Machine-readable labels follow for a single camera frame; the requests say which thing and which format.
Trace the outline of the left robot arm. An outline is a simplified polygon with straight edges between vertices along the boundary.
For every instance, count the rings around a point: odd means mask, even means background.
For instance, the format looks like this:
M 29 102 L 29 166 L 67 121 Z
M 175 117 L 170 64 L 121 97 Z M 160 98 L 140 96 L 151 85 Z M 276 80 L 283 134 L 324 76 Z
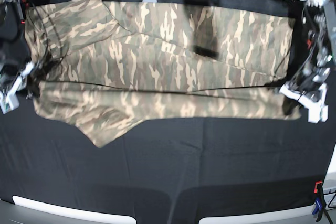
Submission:
M 308 54 L 280 93 L 308 110 L 308 122 L 325 122 L 327 84 L 335 66 L 335 5 L 333 0 L 299 0 Z

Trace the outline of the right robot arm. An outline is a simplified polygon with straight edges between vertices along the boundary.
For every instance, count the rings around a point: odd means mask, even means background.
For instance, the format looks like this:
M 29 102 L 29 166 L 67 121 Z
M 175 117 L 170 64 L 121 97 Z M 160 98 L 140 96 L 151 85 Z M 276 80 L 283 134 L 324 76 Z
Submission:
M 1 0 L 1 111 L 19 107 L 17 92 L 27 86 L 35 64 L 24 38 L 22 0 Z

